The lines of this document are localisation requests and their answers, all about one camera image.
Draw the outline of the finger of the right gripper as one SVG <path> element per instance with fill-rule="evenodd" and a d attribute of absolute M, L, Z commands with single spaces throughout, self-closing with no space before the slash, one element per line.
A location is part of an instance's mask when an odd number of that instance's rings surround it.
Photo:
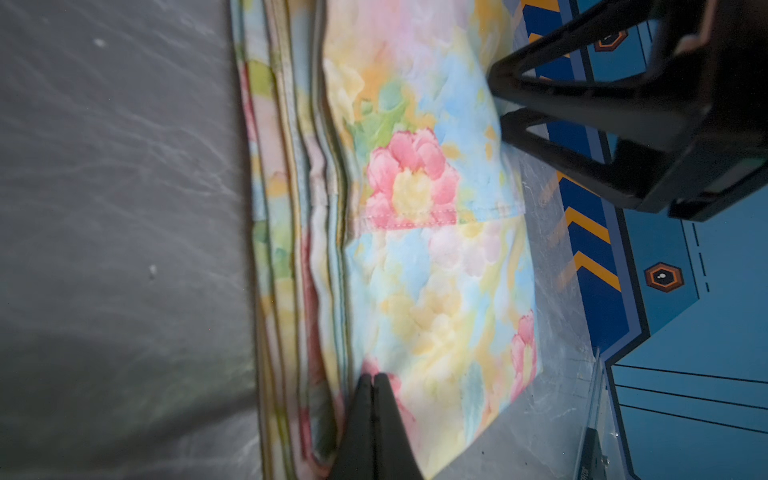
<path fill-rule="evenodd" d="M 655 150 L 676 150 L 702 121 L 695 61 L 677 50 L 702 18 L 701 1 L 600 1 L 573 20 L 496 62 L 488 83 L 494 96 L 555 119 L 593 127 Z M 599 81 L 540 80 L 529 71 L 628 30 L 658 23 L 652 59 L 641 74 Z"/>
<path fill-rule="evenodd" d="M 647 200 L 654 166 L 652 149 L 620 140 L 614 160 L 603 164 L 529 130 L 554 120 L 554 117 L 530 108 L 509 112 L 501 117 L 502 140 L 553 167 L 617 207 L 632 210 L 652 208 Z"/>

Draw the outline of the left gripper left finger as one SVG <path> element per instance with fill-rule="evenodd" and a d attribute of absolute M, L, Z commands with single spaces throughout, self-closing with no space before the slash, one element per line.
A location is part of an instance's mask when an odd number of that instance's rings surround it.
<path fill-rule="evenodd" d="M 369 374 L 355 390 L 329 480 L 375 479 L 374 390 Z"/>

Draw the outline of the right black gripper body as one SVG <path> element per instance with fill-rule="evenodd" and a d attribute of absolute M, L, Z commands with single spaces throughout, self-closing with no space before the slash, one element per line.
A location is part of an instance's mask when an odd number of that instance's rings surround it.
<path fill-rule="evenodd" d="M 657 1 L 652 90 L 695 113 L 654 186 L 671 218 L 704 222 L 767 185 L 767 4 Z"/>

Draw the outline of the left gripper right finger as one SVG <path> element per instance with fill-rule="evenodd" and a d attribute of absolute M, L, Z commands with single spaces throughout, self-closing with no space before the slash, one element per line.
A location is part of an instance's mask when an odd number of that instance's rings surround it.
<path fill-rule="evenodd" d="M 387 374 L 373 381 L 373 469 L 378 480 L 422 480 Z"/>

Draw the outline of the floral pastel skirt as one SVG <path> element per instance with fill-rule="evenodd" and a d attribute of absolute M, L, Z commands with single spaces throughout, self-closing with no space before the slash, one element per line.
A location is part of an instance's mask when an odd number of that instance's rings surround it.
<path fill-rule="evenodd" d="M 486 75 L 505 1 L 234 1 L 251 160 L 262 465 L 319 479 L 385 373 L 421 473 L 533 382 L 518 154 Z"/>

